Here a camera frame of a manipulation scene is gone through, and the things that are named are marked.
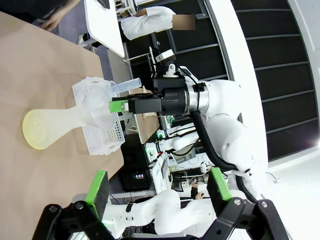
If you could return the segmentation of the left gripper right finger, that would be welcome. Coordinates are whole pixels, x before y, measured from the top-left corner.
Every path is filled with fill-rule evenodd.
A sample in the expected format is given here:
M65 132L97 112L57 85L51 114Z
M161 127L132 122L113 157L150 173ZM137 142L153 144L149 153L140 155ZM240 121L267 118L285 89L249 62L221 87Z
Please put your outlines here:
M252 240L289 239L274 203L232 197L218 167L209 171L207 190L217 218L203 235L205 240L228 240L235 229L246 230Z

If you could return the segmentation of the person's right hand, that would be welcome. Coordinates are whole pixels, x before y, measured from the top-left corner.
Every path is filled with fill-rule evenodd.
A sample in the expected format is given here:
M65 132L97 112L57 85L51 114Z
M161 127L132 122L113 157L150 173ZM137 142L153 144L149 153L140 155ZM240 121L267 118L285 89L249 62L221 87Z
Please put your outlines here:
M58 15L57 13L52 14L45 22L40 25L40 27L48 32L51 32L58 26L61 19L62 16Z

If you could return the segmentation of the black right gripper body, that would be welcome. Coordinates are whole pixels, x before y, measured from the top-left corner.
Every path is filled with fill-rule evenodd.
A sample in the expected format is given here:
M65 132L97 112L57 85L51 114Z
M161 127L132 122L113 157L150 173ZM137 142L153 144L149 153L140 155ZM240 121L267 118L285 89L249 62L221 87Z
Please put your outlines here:
M181 115L186 110L186 93L183 87L165 88L152 98L133 98L128 100L129 111L134 114L161 113L162 115Z

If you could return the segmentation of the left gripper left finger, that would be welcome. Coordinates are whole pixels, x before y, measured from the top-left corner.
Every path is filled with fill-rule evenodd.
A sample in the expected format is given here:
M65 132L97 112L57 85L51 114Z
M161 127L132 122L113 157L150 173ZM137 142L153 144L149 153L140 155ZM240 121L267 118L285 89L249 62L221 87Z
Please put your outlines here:
M84 200L63 208L50 203L43 209L33 234L34 240L70 240L75 233L84 233L89 240L113 240L102 223L110 195L108 172L98 170Z

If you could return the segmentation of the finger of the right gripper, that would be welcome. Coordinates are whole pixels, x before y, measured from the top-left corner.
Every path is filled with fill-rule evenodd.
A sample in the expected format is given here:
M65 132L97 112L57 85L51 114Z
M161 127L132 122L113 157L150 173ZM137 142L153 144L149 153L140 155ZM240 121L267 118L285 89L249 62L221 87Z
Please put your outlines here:
M121 96L121 97L112 97L113 101L124 101L124 100L130 100L130 99L149 99L152 98L152 93L135 93L135 94L129 94L127 96Z
M128 112L129 104L127 100L115 100L109 102L109 110L111 113Z

